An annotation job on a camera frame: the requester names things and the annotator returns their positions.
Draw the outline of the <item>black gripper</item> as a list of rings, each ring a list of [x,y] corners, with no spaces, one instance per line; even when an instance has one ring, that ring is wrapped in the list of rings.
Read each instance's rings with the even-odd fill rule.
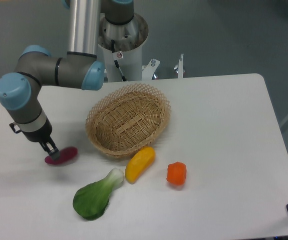
[[[52,126],[47,117],[40,117],[27,124],[12,122],[10,128],[16,134],[23,133],[29,141],[39,143],[52,160],[59,159],[59,150],[50,137]]]

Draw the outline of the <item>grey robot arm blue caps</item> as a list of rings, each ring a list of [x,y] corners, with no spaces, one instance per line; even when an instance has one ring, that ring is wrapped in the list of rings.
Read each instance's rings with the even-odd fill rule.
[[[60,152],[51,138],[52,125],[38,101],[41,87],[99,90],[105,68],[97,60],[100,14],[117,26],[125,26],[134,17],[131,0],[65,0],[63,5],[70,10],[66,57],[55,58],[47,49],[30,45],[15,70],[0,78],[0,103],[13,119],[11,128],[39,143],[53,160],[60,158]]]

